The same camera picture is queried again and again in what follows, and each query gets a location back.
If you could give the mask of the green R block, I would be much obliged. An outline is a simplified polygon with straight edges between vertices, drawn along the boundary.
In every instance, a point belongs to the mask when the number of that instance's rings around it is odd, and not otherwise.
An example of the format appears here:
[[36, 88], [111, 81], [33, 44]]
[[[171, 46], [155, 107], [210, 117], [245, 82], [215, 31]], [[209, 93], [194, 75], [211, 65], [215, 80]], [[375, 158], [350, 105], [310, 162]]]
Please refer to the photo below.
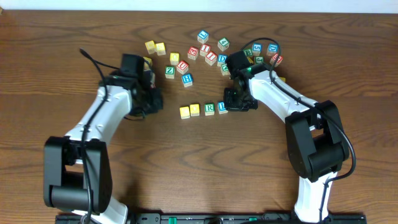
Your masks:
[[205, 115], [211, 116], [215, 114], [215, 104], [214, 103], [206, 103], [205, 104]]

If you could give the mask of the yellow C block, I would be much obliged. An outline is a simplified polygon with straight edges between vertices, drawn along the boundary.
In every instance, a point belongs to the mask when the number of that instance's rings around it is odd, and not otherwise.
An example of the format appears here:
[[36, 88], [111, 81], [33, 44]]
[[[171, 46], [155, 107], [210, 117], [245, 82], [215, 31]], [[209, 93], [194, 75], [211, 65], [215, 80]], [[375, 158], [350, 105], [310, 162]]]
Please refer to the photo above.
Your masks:
[[189, 106], [180, 107], [180, 117], [181, 117], [181, 119], [190, 118], [190, 107]]

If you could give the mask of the yellow O block front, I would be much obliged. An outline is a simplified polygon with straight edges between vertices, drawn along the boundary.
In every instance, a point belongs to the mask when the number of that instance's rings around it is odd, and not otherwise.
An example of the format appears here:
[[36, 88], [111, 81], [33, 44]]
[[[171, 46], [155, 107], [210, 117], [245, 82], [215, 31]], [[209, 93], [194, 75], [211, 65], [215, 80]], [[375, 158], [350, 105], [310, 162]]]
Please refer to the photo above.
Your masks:
[[191, 104], [190, 105], [190, 116], [199, 116], [200, 115], [200, 105], [199, 104]]

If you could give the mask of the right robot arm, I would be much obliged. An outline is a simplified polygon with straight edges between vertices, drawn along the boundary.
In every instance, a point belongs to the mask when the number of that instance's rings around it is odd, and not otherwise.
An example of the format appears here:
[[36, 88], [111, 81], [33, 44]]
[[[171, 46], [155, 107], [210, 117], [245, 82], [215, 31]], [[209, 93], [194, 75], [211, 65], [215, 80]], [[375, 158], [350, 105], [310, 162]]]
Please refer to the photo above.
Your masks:
[[304, 223], [325, 221], [331, 184], [349, 157], [336, 105], [301, 95], [243, 51], [227, 56], [226, 68], [234, 86], [224, 90], [224, 107], [248, 111], [262, 102], [284, 122], [289, 161], [299, 176], [294, 212]]

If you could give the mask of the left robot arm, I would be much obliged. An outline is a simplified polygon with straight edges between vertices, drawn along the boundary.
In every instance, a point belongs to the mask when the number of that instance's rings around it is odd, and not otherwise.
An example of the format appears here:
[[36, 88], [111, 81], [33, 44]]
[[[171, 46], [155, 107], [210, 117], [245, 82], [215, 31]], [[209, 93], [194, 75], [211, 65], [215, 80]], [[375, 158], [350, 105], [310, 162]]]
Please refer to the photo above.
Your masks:
[[129, 209], [112, 195], [107, 147], [122, 120], [142, 121], [163, 108], [155, 73], [144, 57], [123, 54], [101, 76], [88, 111], [63, 137], [44, 145], [44, 203], [69, 211], [78, 223], [129, 223]]

